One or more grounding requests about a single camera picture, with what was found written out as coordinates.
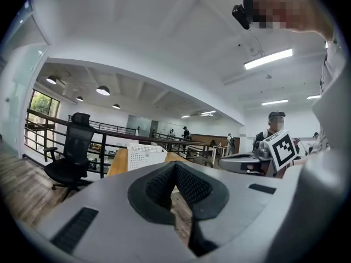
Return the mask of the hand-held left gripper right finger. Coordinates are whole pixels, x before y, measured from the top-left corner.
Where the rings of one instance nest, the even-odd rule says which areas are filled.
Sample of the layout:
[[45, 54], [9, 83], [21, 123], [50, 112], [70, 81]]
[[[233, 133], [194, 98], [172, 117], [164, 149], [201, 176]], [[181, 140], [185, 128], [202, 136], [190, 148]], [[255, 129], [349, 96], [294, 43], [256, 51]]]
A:
[[177, 162], [175, 169], [175, 185], [193, 215], [188, 247], [196, 256], [202, 256], [218, 245], [203, 235], [200, 222], [219, 215], [229, 200], [229, 190], [221, 181], [183, 162]]

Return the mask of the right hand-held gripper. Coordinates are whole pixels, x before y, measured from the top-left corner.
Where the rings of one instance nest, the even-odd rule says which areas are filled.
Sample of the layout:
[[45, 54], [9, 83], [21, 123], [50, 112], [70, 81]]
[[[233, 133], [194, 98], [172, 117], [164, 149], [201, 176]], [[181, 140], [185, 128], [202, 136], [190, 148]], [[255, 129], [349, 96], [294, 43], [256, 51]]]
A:
[[293, 139], [283, 130], [257, 141], [250, 153], [220, 158], [218, 165], [233, 173], [282, 178], [297, 156]]

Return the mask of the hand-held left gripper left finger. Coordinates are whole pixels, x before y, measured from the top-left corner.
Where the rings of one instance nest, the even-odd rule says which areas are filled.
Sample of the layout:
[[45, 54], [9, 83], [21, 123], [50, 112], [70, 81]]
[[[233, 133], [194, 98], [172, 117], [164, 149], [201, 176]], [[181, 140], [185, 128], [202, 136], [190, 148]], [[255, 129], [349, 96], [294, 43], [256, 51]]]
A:
[[160, 225], [174, 225], [171, 194], [176, 187], [177, 170], [174, 162], [166, 163], [137, 178], [128, 188], [128, 200], [146, 221]]

